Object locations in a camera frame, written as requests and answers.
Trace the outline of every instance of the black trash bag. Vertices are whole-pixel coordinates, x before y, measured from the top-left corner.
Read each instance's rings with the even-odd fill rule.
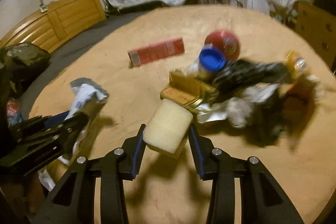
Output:
[[[273,143],[283,132],[282,100],[279,96],[279,85],[269,85],[253,98],[253,132],[261,145]]]
[[[12,137],[8,129],[6,104],[9,97],[9,71],[5,65],[3,52],[0,52],[0,158],[12,148]]]
[[[198,4],[198,2],[199,0],[185,0],[183,5],[194,5],[194,4]],[[105,0],[105,3],[106,3],[105,14],[108,17],[113,16],[113,15],[123,15],[123,14],[129,14],[129,13],[154,10],[156,8],[169,7],[167,4],[165,4],[164,2],[160,0],[145,2],[145,3],[141,3],[138,5],[134,5],[131,7],[125,7],[125,8],[115,7],[108,0]]]
[[[1,51],[9,59],[10,80],[16,87],[21,87],[20,93],[49,66],[50,53],[29,42],[5,47]]]
[[[252,63],[239,59],[228,61],[213,80],[221,93],[258,83],[290,84],[291,76],[283,63]]]

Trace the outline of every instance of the gray mattress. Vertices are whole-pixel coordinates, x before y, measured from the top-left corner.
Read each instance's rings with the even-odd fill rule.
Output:
[[[28,118],[29,112],[38,95],[62,70],[77,60],[108,34],[145,13],[147,12],[110,17],[70,39],[67,43],[53,52],[51,54],[49,67],[29,86],[26,92],[18,100],[23,118]]]

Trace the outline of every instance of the wooden bed frame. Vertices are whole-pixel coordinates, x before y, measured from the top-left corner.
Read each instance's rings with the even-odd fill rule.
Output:
[[[58,0],[48,11],[40,10],[16,24],[1,40],[0,47],[31,42],[53,52],[72,37],[106,19],[100,0]]]

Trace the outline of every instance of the metal screw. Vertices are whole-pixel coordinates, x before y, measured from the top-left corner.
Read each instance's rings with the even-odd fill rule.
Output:
[[[124,153],[124,150],[122,149],[122,148],[116,148],[115,150],[114,150],[114,154],[116,154],[116,155],[122,155]]]
[[[259,162],[259,159],[257,157],[250,157],[250,162],[252,164],[257,164]]]
[[[216,156],[219,156],[222,153],[222,150],[220,148],[214,148],[212,153]]]
[[[83,156],[80,156],[80,157],[78,157],[78,159],[77,159],[77,162],[78,162],[79,164],[82,164],[82,163],[84,163],[85,161],[86,161],[86,158],[83,157]]]

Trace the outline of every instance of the sponge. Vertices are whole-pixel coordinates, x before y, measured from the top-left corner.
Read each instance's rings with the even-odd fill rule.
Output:
[[[193,115],[168,99],[154,113],[143,131],[143,140],[149,149],[177,159],[187,141]]]

